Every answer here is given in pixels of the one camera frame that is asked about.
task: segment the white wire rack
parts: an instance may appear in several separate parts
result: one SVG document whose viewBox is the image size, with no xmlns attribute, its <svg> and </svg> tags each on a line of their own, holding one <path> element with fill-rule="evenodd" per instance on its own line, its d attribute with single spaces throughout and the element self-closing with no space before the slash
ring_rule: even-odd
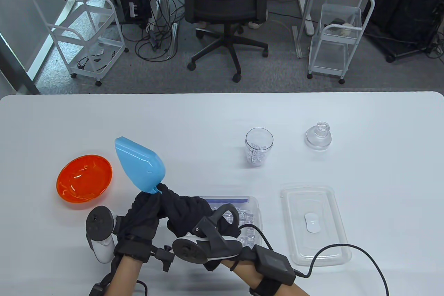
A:
<svg viewBox="0 0 444 296">
<path fill-rule="evenodd" d="M 62 23 L 55 25 L 46 20 L 37 0 L 33 1 L 71 77 L 75 78 L 78 74 L 93 77 L 96 79 L 95 84 L 101 86 L 102 82 L 100 80 L 110 70 L 122 52 L 128 52 L 113 3 L 110 0 L 104 0 L 110 6 L 110 9 L 107 9 L 91 6 L 87 4 L 87 0 L 82 0 L 83 3 L 71 12 Z M 94 31 L 94 35 L 90 38 L 82 36 L 81 33 L 71 27 L 84 13 L 87 14 Z M 92 19 L 92 14 L 102 15 L 104 17 L 104 23 L 97 26 Z M 113 23 L 119 32 L 119 40 L 103 37 L 105 30 Z M 81 46 L 81 49 L 76 56 L 68 62 L 60 48 L 59 42 L 78 45 Z"/>
<path fill-rule="evenodd" d="M 322 5 L 321 19 L 311 41 L 307 78 L 313 78 L 312 72 L 337 75 L 340 77 L 339 83 L 344 84 L 345 73 L 373 13 L 375 0 L 369 0 L 370 9 L 363 24 L 360 10 L 362 0 L 358 0 L 356 6 L 329 1 Z"/>
</svg>

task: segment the plastic container lid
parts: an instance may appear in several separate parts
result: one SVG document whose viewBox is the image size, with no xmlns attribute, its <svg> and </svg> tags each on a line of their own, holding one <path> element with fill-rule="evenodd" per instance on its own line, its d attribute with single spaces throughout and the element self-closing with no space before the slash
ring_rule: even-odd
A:
<svg viewBox="0 0 444 296">
<path fill-rule="evenodd" d="M 334 191 L 327 186 L 298 186 L 281 192 L 285 231 L 292 260 L 309 266 L 321 248 L 347 243 Z M 352 258 L 348 247 L 333 247 L 317 257 L 314 266 L 344 264 Z"/>
</svg>

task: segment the chair base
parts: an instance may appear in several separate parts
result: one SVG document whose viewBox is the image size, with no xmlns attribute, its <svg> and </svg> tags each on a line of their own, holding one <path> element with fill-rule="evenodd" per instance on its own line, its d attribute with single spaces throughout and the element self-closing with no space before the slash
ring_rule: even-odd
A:
<svg viewBox="0 0 444 296">
<path fill-rule="evenodd" d="M 196 60 L 202 58 L 204 55 L 214 51 L 215 49 L 223 46 L 228 49 L 230 52 L 231 58 L 233 59 L 234 65 L 236 67 L 236 74 L 233 76 L 233 81 L 238 83 L 242 76 L 241 76 L 241 65 L 239 64 L 238 56 L 236 55 L 236 51 L 234 50 L 233 44 L 239 44 L 239 45 L 250 45 L 250 46 L 256 46 L 261 47 L 264 50 L 262 51 L 262 56 L 264 58 L 268 57 L 268 44 L 258 42 L 253 39 L 244 38 L 241 36 L 235 36 L 234 33 L 236 31 L 239 31 L 239 33 L 242 33 L 243 31 L 241 25 L 236 25 L 234 29 L 231 28 L 231 24 L 224 24 L 224 32 L 223 34 L 217 33 L 214 31 L 209 31 L 203 28 L 197 28 L 196 29 L 196 37 L 198 39 L 202 39 L 203 36 L 212 36 L 214 38 L 217 38 L 214 42 L 209 44 L 204 49 L 200 50 L 198 53 L 193 55 L 191 57 L 190 63 L 187 65 L 187 68 L 189 70 L 195 70 L 196 69 Z"/>
</svg>

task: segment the floor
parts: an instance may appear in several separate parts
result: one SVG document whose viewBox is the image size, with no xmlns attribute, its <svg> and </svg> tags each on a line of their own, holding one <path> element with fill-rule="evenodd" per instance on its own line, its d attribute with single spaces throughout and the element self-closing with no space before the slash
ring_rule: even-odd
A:
<svg viewBox="0 0 444 296">
<path fill-rule="evenodd" d="M 324 0 L 315 0 L 312 19 L 317 20 Z M 268 10 L 300 17 L 295 0 L 270 0 Z M 240 93 L 240 92 L 334 92 L 334 91 L 397 91 L 434 90 L 444 93 L 444 66 L 439 60 L 418 54 L 411 58 L 386 63 L 384 56 L 363 38 L 349 71 L 345 84 L 336 77 L 314 75 L 306 78 L 308 58 L 296 57 L 293 37 L 284 25 L 299 26 L 300 20 L 270 14 L 268 21 L 258 30 L 245 28 L 243 36 L 269 44 L 269 56 L 254 47 L 235 46 L 242 67 L 242 80 L 233 83 L 235 73 L 228 51 L 220 48 L 201 60 L 191 72 L 187 69 L 190 57 L 212 41 L 209 37 L 198 40 L 195 25 L 182 20 L 179 26 L 178 51 L 171 60 L 152 63 L 138 58 L 134 42 L 126 42 L 129 53 L 123 53 L 116 64 L 102 79 L 102 86 L 95 86 L 90 77 L 72 79 L 60 55 L 54 48 L 45 60 L 35 83 L 43 94 L 87 93 Z M 87 21 L 79 29 L 87 29 Z M 220 30 L 220 26 L 211 26 Z M 125 25 L 123 33 L 128 39 L 140 38 L 138 26 Z M 109 35 L 115 35 L 115 27 Z M 303 35 L 304 52 L 308 56 L 310 39 Z M 73 56 L 74 48 L 66 49 Z M 155 56 L 148 48 L 141 52 Z"/>
</svg>

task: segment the red object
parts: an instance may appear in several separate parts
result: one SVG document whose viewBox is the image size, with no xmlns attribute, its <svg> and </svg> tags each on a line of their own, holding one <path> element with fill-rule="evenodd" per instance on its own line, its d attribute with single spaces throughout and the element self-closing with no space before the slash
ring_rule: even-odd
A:
<svg viewBox="0 0 444 296">
<path fill-rule="evenodd" d="M 57 178 L 57 193 L 73 204 L 97 198 L 111 183 L 110 163 L 97 155 L 86 155 L 68 163 Z"/>
</svg>

